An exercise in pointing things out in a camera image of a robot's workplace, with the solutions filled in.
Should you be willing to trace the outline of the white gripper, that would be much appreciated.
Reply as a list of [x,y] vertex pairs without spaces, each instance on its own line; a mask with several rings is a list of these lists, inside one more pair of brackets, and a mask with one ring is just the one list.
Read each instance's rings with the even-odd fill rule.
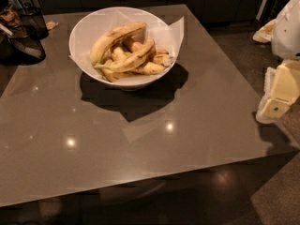
[[256,113],[263,124],[274,123],[300,97],[300,0],[290,0],[274,20],[252,37],[271,42],[272,53],[284,60],[277,68],[269,67],[264,77],[264,96]]

